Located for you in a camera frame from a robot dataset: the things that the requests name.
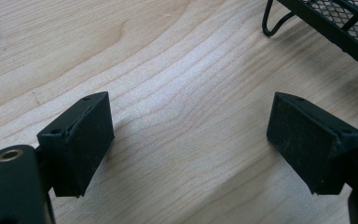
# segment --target wood grain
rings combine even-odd
[[[358,62],[265,1],[0,0],[0,149],[109,91],[116,140],[58,223],[349,223],[266,138],[273,93],[358,128]],[[274,5],[270,21],[287,10]]]

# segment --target wooden surface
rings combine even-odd
[[[0,1],[0,149],[109,91],[116,140],[58,223],[348,223],[268,143],[273,94],[358,128],[358,62],[266,1]],[[274,5],[270,21],[287,10]]]

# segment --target light wood tabletop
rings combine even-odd
[[[358,62],[267,1],[1,1],[0,149],[108,91],[116,139],[57,223],[349,223],[266,137],[275,91],[358,128]],[[288,10],[275,4],[270,25]]]

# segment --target metal mesh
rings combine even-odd
[[[353,15],[347,9],[332,2],[331,0],[303,0],[312,8],[341,28]],[[358,0],[349,0],[350,3],[358,7]],[[348,31],[354,39],[358,41],[358,22]]]

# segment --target curved wire foot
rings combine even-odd
[[[293,12],[287,13],[284,17],[282,17],[277,22],[277,24],[274,26],[274,28],[272,28],[272,30],[270,31],[269,28],[267,27],[267,22],[269,21],[269,12],[271,11],[272,2],[273,2],[273,0],[267,1],[266,11],[264,12],[263,23],[262,23],[263,33],[264,33],[264,35],[266,35],[268,37],[275,35],[275,33],[277,33],[279,28],[281,28],[281,26],[286,21],[288,21],[290,18],[292,18],[295,15],[295,13],[293,13]]]

